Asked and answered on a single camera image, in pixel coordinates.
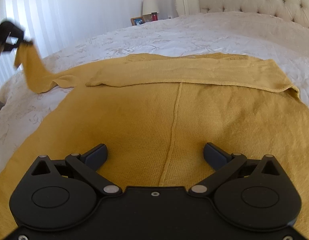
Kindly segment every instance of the yellow sweater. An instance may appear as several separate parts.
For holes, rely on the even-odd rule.
[[[123,189],[188,188],[214,172],[203,158],[207,142],[250,159],[275,155],[303,201],[295,227],[309,237],[309,109],[273,60],[138,54],[52,74],[22,45],[20,63],[36,93],[74,89],[0,174],[0,237],[16,226],[8,201],[38,155],[62,159],[105,143],[98,172]]]

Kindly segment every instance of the wooden picture frame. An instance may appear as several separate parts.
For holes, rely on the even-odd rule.
[[[133,26],[141,25],[141,24],[145,23],[145,20],[144,20],[143,16],[135,17],[135,18],[131,18],[131,23],[132,23]]]

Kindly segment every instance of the bed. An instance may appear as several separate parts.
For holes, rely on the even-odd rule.
[[[44,59],[60,72],[132,53],[164,56],[232,53],[274,59],[309,107],[309,0],[176,0],[180,17],[81,41]],[[71,89],[34,94],[22,72],[0,88],[0,172]]]

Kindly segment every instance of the lampshade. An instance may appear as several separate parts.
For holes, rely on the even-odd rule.
[[[157,0],[143,0],[143,12],[142,15],[159,13],[159,6]]]

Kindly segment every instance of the white bedspread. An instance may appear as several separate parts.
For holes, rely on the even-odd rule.
[[[209,13],[120,29],[91,38],[44,59],[59,72],[77,65],[130,53],[184,56],[204,53],[247,54],[274,59],[300,89],[309,106],[309,29],[280,18],[253,13]],[[0,172],[14,151],[53,111],[71,89],[36,95],[22,73],[0,90]],[[80,118],[80,107],[74,109]]]

